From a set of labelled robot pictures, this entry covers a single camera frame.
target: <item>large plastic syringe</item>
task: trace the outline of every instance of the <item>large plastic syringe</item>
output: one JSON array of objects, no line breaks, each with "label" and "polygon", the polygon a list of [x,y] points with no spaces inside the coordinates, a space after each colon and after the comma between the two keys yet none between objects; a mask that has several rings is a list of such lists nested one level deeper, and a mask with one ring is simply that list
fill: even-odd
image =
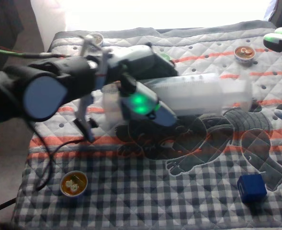
[{"label": "large plastic syringe", "polygon": [[[248,111],[252,103],[252,87],[248,76],[221,79],[215,73],[141,80],[153,90],[177,116],[215,114],[235,106]],[[120,115],[120,96],[113,84],[102,90],[107,120],[117,122]]]}]

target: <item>toy food bowl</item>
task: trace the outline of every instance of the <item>toy food bowl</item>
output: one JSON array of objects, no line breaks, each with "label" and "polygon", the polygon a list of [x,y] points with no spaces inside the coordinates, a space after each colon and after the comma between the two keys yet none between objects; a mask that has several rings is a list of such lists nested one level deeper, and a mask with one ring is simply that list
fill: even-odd
[{"label": "toy food bowl", "polygon": [[95,44],[98,46],[102,46],[103,36],[100,33],[90,33],[87,36],[92,36],[95,39]]},{"label": "toy food bowl", "polygon": [[80,171],[71,171],[62,178],[60,190],[67,197],[78,197],[84,193],[87,186],[86,174]]},{"label": "toy food bowl", "polygon": [[234,50],[235,58],[239,63],[251,64],[256,51],[250,46],[238,46]]}]

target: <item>quilted blanket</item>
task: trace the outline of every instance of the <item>quilted blanket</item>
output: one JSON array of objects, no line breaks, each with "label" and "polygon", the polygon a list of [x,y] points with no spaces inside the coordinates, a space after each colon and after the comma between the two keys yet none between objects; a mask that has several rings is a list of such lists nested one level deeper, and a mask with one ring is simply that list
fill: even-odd
[{"label": "quilted blanket", "polygon": [[[101,32],[104,46],[121,48],[153,44],[153,49],[177,64],[180,75],[219,70],[221,78],[238,78],[246,71],[253,87],[249,112],[239,108],[223,115],[179,117],[172,127],[130,121],[110,127],[105,122],[102,93],[88,116],[99,125],[95,141],[67,145],[54,157],[52,179],[40,192],[34,184],[48,156],[36,136],[18,191],[13,222],[28,228],[75,229],[237,229],[282,228],[282,119],[274,110],[282,104],[282,53],[263,45],[274,31],[269,22],[156,31],[138,28]],[[61,32],[50,50],[77,54],[87,31]],[[236,46],[256,50],[250,67],[235,62]],[[37,123],[51,149],[81,138],[75,127],[78,101],[61,107],[49,120]],[[60,192],[69,171],[86,173],[85,194],[70,200]],[[267,196],[242,203],[237,181],[261,174]]]}]

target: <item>blue block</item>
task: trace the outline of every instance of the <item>blue block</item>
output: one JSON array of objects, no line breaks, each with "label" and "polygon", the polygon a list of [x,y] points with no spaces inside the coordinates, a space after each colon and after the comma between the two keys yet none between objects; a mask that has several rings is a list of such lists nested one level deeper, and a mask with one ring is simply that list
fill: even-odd
[{"label": "blue block", "polygon": [[240,176],[237,188],[243,203],[260,201],[267,194],[261,174]]}]

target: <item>dark curtain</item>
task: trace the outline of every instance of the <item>dark curtain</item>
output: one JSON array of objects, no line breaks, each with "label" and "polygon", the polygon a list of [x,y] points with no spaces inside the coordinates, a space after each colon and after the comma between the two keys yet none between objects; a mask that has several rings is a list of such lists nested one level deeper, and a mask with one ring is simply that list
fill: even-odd
[{"label": "dark curtain", "polygon": [[[12,49],[17,35],[23,30],[17,9],[13,0],[0,0],[0,46]],[[0,69],[5,64],[7,56],[0,55]]]}]

